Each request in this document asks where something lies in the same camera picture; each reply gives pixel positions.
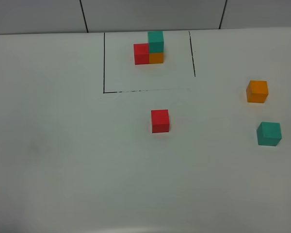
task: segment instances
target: green cube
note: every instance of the green cube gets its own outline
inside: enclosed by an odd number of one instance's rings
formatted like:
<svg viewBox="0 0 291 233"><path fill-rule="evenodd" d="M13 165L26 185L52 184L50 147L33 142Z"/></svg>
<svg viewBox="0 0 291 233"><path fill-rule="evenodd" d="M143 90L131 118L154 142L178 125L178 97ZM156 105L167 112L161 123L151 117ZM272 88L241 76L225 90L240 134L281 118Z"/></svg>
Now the green cube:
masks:
<svg viewBox="0 0 291 233"><path fill-rule="evenodd" d="M257 129L258 144L263 146L277 146L282 139L279 123L261 122Z"/></svg>
<svg viewBox="0 0 291 233"><path fill-rule="evenodd" d="M164 52L164 37L162 31L147 32L147 39L150 53Z"/></svg>

